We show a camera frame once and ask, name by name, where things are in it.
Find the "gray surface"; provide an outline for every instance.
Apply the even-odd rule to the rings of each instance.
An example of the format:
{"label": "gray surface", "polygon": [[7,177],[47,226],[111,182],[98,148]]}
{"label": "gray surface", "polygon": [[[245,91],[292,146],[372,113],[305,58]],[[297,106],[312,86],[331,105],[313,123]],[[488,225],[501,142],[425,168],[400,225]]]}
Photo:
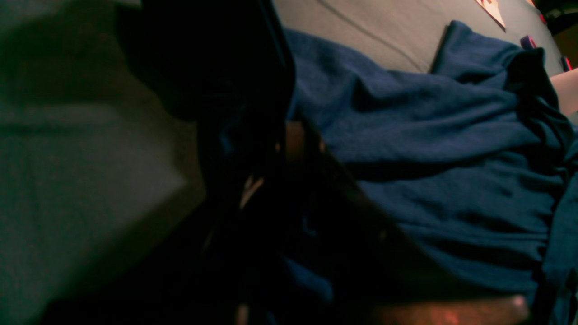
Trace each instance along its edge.
{"label": "gray surface", "polygon": [[[284,23],[427,72],[452,19],[559,53],[524,0],[504,33],[474,0],[276,1]],[[195,125],[172,120],[127,71],[112,4],[0,0],[0,324],[128,268],[204,196]]]}
{"label": "gray surface", "polygon": [[546,49],[550,76],[562,72],[560,51],[537,9],[526,0],[500,1],[506,31],[474,0],[275,0],[283,23],[353,47],[388,69],[428,72],[451,20],[519,45],[532,35]]}

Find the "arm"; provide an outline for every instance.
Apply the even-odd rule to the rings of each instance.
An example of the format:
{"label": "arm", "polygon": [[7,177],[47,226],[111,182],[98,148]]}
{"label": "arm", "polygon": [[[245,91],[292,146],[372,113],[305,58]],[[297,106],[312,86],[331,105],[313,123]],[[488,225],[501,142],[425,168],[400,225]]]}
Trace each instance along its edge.
{"label": "arm", "polygon": [[578,69],[553,76],[550,81],[558,95],[560,112],[566,116],[578,112]]}

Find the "wrinkled fabric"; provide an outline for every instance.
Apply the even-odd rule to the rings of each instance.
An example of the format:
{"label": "wrinkled fabric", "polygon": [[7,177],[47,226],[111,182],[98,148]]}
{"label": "wrinkled fabric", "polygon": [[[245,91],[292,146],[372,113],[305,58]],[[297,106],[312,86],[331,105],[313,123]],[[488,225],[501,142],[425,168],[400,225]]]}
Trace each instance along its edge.
{"label": "wrinkled fabric", "polygon": [[[523,293],[534,311],[553,308],[552,324],[568,323],[578,148],[543,50],[523,51],[453,21],[423,75],[286,35],[297,69],[288,119],[316,125],[368,197],[440,265]],[[536,300],[539,287],[547,297]]]}

